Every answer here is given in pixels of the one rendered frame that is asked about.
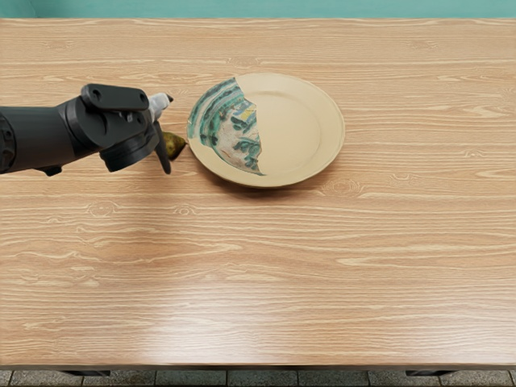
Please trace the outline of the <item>green-brown pear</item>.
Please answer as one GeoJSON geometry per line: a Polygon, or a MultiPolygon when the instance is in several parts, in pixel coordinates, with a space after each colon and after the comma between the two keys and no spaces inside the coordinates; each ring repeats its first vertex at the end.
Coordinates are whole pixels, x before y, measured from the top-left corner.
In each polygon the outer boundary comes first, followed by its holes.
{"type": "Polygon", "coordinates": [[[163,137],[168,159],[173,161],[184,150],[187,141],[183,137],[168,131],[163,132],[163,137]]]}

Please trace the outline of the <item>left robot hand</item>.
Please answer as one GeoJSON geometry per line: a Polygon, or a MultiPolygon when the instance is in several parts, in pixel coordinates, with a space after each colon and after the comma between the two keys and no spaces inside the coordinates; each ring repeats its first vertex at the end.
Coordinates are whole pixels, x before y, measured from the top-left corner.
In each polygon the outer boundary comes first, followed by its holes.
{"type": "Polygon", "coordinates": [[[152,127],[154,128],[158,138],[158,144],[156,145],[155,151],[163,171],[169,175],[171,173],[171,164],[159,119],[163,112],[169,107],[173,98],[166,93],[158,93],[153,94],[148,100],[148,109],[152,118],[152,127]]]}

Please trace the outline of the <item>cream plate with green print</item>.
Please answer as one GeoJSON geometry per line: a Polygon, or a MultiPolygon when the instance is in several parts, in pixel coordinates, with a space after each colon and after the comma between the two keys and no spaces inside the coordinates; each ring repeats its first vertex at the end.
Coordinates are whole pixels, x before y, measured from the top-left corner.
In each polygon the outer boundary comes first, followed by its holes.
{"type": "Polygon", "coordinates": [[[343,116],[317,86],[279,73],[249,73],[208,89],[187,121],[195,157],[239,185],[282,187],[322,172],[339,154],[343,116]]]}

